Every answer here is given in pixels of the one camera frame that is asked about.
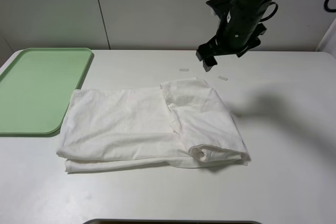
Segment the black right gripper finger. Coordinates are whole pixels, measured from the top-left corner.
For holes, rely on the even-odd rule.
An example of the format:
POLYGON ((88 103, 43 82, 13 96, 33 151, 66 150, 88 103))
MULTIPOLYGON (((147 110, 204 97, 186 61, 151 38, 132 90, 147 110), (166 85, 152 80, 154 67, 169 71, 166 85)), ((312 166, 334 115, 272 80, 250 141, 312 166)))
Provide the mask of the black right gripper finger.
POLYGON ((199 61, 209 60, 215 61, 215 54, 217 53, 217 45, 215 43, 207 42, 198 47, 196 56, 199 61))
POLYGON ((208 57, 203 59, 203 68, 206 72, 209 72, 216 65, 217 61, 215 57, 208 57))

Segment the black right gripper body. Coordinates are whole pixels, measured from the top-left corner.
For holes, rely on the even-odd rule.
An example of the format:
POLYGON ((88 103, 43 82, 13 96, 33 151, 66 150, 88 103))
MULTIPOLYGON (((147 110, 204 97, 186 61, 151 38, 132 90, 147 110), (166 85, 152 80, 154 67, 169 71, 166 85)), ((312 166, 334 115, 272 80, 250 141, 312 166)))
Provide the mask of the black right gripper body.
POLYGON ((207 43, 208 57, 235 54, 240 58, 247 51, 261 44, 259 37, 267 30, 262 23, 257 24, 253 31, 249 29, 245 30, 247 32, 246 34, 236 31, 227 31, 227 26, 227 24, 221 24, 215 38, 207 43))

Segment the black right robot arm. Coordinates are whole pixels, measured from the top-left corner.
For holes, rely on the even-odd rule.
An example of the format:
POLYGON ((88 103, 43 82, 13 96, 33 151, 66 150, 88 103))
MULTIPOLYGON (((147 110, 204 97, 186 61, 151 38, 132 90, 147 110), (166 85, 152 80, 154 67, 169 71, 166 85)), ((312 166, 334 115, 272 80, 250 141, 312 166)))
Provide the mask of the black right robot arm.
MULTIPOLYGON (((328 2, 324 1, 324 10, 334 13, 335 9, 331 9, 328 2)), ((264 13, 269 6, 276 5, 273 0, 209 0, 206 4, 219 17, 219 26, 215 36, 196 51, 205 71, 217 65, 217 56, 241 57, 258 47, 261 43, 259 36, 267 30, 263 23, 274 16, 265 17, 264 13)))

